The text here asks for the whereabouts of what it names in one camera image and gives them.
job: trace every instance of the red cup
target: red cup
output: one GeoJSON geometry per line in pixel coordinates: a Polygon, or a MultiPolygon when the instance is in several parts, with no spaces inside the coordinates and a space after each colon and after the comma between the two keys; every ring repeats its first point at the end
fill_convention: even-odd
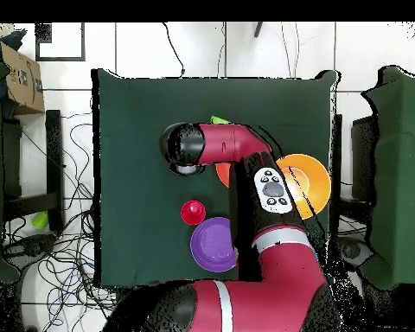
{"type": "Polygon", "coordinates": [[[186,224],[189,224],[190,226],[197,226],[204,221],[206,209],[201,202],[191,200],[182,206],[181,216],[186,224]]]}

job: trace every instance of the orange plate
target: orange plate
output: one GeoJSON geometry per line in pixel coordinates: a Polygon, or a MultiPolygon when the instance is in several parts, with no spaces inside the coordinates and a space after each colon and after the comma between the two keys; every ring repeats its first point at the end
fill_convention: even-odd
{"type": "Polygon", "coordinates": [[[215,170],[217,171],[217,176],[220,178],[220,181],[229,188],[229,168],[231,163],[216,163],[215,170]]]}
{"type": "Polygon", "coordinates": [[[320,213],[330,197],[330,177],[326,168],[314,157],[304,154],[291,154],[279,158],[277,165],[284,174],[301,217],[308,219],[312,216],[304,197],[310,201],[315,214],[320,213]]]}

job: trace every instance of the black cable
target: black cable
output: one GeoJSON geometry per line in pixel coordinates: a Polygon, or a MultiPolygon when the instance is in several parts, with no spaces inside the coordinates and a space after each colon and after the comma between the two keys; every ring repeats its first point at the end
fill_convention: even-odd
{"type": "Polygon", "coordinates": [[[347,223],[350,223],[350,224],[358,223],[358,221],[357,221],[357,220],[348,221],[348,220],[346,220],[346,219],[343,219],[341,216],[340,216],[340,220],[342,220],[342,221],[346,221],[347,223]]]}
{"type": "Polygon", "coordinates": [[[165,22],[162,22],[162,25],[166,28],[166,34],[168,35],[168,41],[169,41],[170,46],[172,47],[172,50],[174,51],[174,54],[176,55],[176,59],[178,60],[178,62],[180,62],[180,65],[182,65],[182,74],[180,75],[180,78],[181,78],[186,70],[184,70],[183,63],[180,60],[180,57],[178,57],[178,54],[176,53],[176,49],[174,48],[174,45],[172,44],[172,41],[170,40],[169,29],[168,29],[167,24],[165,22]]]}
{"type": "Polygon", "coordinates": [[[289,62],[289,54],[288,54],[288,52],[287,52],[286,40],[284,39],[284,27],[283,27],[283,22],[281,22],[281,36],[283,37],[284,51],[285,51],[285,53],[286,53],[286,59],[287,59],[287,67],[288,67],[288,70],[289,70],[289,77],[291,78],[291,77],[292,77],[292,74],[291,74],[291,64],[290,64],[290,62],[289,62]]]}
{"type": "MultiPolygon", "coordinates": [[[[51,161],[53,161],[53,163],[69,178],[69,180],[73,183],[74,187],[75,187],[75,191],[73,193],[73,198],[77,195],[79,196],[80,199],[80,213],[74,215],[72,218],[69,219],[69,221],[67,222],[67,224],[64,226],[65,230],[66,228],[68,228],[75,220],[77,220],[78,218],[80,218],[80,233],[78,235],[74,235],[71,239],[68,240],[63,240],[63,241],[57,241],[55,243],[56,246],[60,245],[60,244],[64,244],[67,243],[66,247],[59,250],[59,251],[55,251],[53,253],[46,253],[47,257],[43,260],[41,260],[38,264],[38,268],[37,271],[39,272],[39,275],[41,276],[41,278],[46,281],[48,284],[52,285],[53,288],[51,289],[51,291],[48,293],[48,298],[47,298],[47,308],[48,308],[48,313],[49,315],[52,317],[52,319],[50,320],[50,322],[45,326],[43,332],[48,332],[48,330],[54,325],[54,326],[58,326],[59,323],[58,321],[60,320],[58,318],[59,314],[63,311],[64,307],[68,307],[70,305],[67,305],[67,300],[70,297],[75,297],[76,298],[76,302],[80,303],[82,306],[85,306],[86,309],[89,307],[89,300],[93,301],[93,303],[98,306],[100,308],[100,310],[102,311],[103,315],[105,316],[105,318],[107,319],[107,315],[105,313],[105,310],[113,310],[113,307],[115,306],[114,303],[114,299],[112,298],[112,295],[108,292],[108,294],[104,297],[100,295],[100,289],[97,289],[97,295],[95,295],[95,289],[93,287],[93,280],[92,278],[89,276],[89,274],[87,273],[85,267],[86,266],[92,266],[93,268],[93,260],[90,259],[88,256],[86,256],[83,253],[83,250],[85,249],[85,247],[89,244],[89,243],[93,243],[93,224],[91,222],[91,210],[86,210],[83,211],[83,208],[81,207],[81,197],[80,194],[82,194],[83,196],[87,197],[87,198],[93,198],[93,194],[89,191],[89,189],[84,186],[81,182],[80,179],[83,175],[83,172],[85,171],[86,167],[88,166],[89,162],[90,162],[90,157],[87,154],[87,152],[79,145],[77,144],[77,142],[73,139],[73,130],[75,130],[76,128],[83,126],[83,125],[91,125],[91,124],[79,124],[77,126],[75,126],[69,133],[69,137],[71,138],[71,140],[73,141],[73,143],[75,145],[77,145],[82,151],[85,152],[86,157],[87,157],[87,161],[86,161],[86,165],[83,168],[83,170],[80,172],[80,174],[78,175],[78,165],[75,161],[75,159],[73,158],[73,156],[71,156],[68,152],[66,152],[71,159],[73,160],[73,163],[75,165],[75,179],[77,180],[77,185],[74,184],[73,180],[71,179],[71,177],[64,171],[64,169],[62,167],[60,167],[58,164],[56,164],[51,158],[50,156],[48,156],[26,133],[25,131],[22,129],[22,127],[20,125],[18,125],[18,127],[20,128],[20,130],[22,130],[23,134],[29,139],[29,141],[31,141],[31,143],[33,145],[35,145],[35,147],[41,151],[41,153],[48,159],[50,159],[51,161]],[[86,243],[84,245],[81,244],[81,241],[85,240],[86,243]],[[76,249],[73,248],[69,248],[70,245],[72,245],[74,242],[76,242],[76,249]],[[62,263],[62,264],[70,264],[70,266],[67,269],[64,269],[62,271],[57,271],[55,269],[55,265],[54,262],[58,262],[58,263],[62,263]],[[46,270],[50,273],[53,273],[55,276],[55,279],[59,282],[60,285],[58,284],[53,284],[52,282],[48,281],[41,272],[41,266],[45,264],[46,270]],[[70,271],[69,272],[69,277],[71,277],[69,283],[67,284],[67,286],[65,287],[65,281],[62,281],[59,277],[59,274],[62,274],[66,271],[70,271]],[[54,291],[59,291],[59,293],[61,294],[61,303],[59,305],[59,308],[57,311],[53,311],[52,307],[54,305],[56,305],[56,303],[50,303],[49,302],[49,298],[50,296],[53,294],[54,291]],[[81,297],[81,293],[82,292],[86,293],[86,299],[82,299],[81,297]]],[[[26,220],[24,218],[21,218],[22,220],[24,220],[24,224],[20,227],[18,227],[13,233],[8,234],[9,237],[11,238],[11,240],[15,240],[15,237],[20,237],[21,236],[17,236],[16,233],[18,232],[18,230],[20,230],[22,227],[24,227],[26,225],[26,220]]]]}
{"type": "Polygon", "coordinates": [[[83,314],[79,317],[79,319],[77,320],[76,323],[73,324],[73,327],[71,329],[71,332],[73,332],[73,330],[75,329],[75,326],[77,326],[77,324],[81,321],[81,319],[83,318],[83,316],[86,314],[88,308],[86,307],[85,311],[83,312],[83,314]]]}
{"type": "Polygon", "coordinates": [[[73,114],[73,115],[71,115],[71,116],[60,116],[61,118],[65,118],[65,119],[68,119],[68,118],[72,118],[72,117],[77,117],[77,116],[86,116],[86,115],[90,115],[90,114],[93,114],[92,112],[86,112],[86,113],[75,113],[75,114],[73,114]]]}
{"type": "MultiPolygon", "coordinates": [[[[10,221],[8,221],[8,229],[10,230],[10,221]]],[[[9,236],[10,236],[10,245],[12,245],[13,235],[10,233],[9,236]]]]}
{"type": "Polygon", "coordinates": [[[225,22],[225,78],[227,78],[227,22],[225,22]]]}
{"type": "Polygon", "coordinates": [[[366,228],[357,229],[357,230],[347,230],[342,232],[337,232],[338,235],[349,235],[349,234],[364,234],[366,228]]]}
{"type": "Polygon", "coordinates": [[[341,221],[344,221],[346,224],[349,224],[353,228],[353,230],[342,231],[342,232],[338,232],[337,234],[355,234],[355,233],[362,233],[367,230],[367,226],[360,227],[360,228],[354,227],[352,223],[356,223],[357,221],[347,221],[343,219],[342,217],[340,217],[339,219],[341,221]]]}
{"type": "Polygon", "coordinates": [[[300,56],[300,37],[298,35],[298,26],[297,22],[295,22],[295,31],[297,32],[297,55],[295,57],[295,66],[294,66],[294,78],[297,77],[297,65],[298,65],[298,58],[300,56]]]}
{"type": "MultiPolygon", "coordinates": [[[[221,27],[221,33],[225,35],[224,29],[225,28],[225,22],[223,22],[223,26],[221,27]]],[[[220,48],[220,54],[218,55],[218,62],[217,62],[217,78],[220,74],[220,60],[221,60],[221,51],[223,51],[223,48],[226,46],[226,43],[223,44],[220,48]]]]}
{"type": "Polygon", "coordinates": [[[269,137],[269,139],[275,144],[275,146],[277,146],[277,149],[278,149],[278,152],[280,153],[280,156],[284,157],[283,150],[281,149],[281,146],[278,143],[278,141],[275,140],[273,138],[273,136],[267,130],[265,130],[263,127],[259,126],[259,129],[262,130],[269,137]]]}

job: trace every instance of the control buttons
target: control buttons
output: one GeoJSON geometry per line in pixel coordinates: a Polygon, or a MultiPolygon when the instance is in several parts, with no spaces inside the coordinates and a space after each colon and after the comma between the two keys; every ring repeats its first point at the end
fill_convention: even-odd
{"type": "Polygon", "coordinates": [[[263,194],[269,197],[281,197],[283,196],[283,193],[284,193],[283,186],[280,185],[279,183],[268,182],[263,187],[263,194]]]}

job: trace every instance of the button panel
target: button panel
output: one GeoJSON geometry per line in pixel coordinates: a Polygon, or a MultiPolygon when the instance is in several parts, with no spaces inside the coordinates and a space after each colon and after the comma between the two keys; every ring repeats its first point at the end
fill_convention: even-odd
{"type": "Polygon", "coordinates": [[[286,214],[293,209],[283,178],[275,169],[264,167],[255,174],[253,180],[265,211],[286,214]]]}

